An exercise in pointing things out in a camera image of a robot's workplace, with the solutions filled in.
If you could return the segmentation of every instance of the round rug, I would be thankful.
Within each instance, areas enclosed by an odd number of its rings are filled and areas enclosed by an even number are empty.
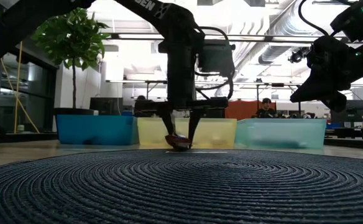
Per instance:
[[[118,151],[0,167],[0,223],[363,223],[363,160]]]

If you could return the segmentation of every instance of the plastic bin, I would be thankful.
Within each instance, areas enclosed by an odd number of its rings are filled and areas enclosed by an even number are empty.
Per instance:
[[[131,116],[57,115],[57,133],[62,144],[139,143],[137,119]]]
[[[188,136],[188,121],[188,118],[175,119],[177,134]],[[168,132],[161,118],[139,118],[137,126],[141,146],[170,147],[165,140]],[[202,118],[195,131],[193,148],[233,148],[236,128],[236,119]]]
[[[236,146],[322,149],[325,119],[245,119],[238,122]]]

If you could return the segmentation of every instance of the desk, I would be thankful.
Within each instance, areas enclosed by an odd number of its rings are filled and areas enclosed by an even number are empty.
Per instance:
[[[328,136],[337,136],[338,138],[362,138],[363,128],[334,128],[326,130]]]

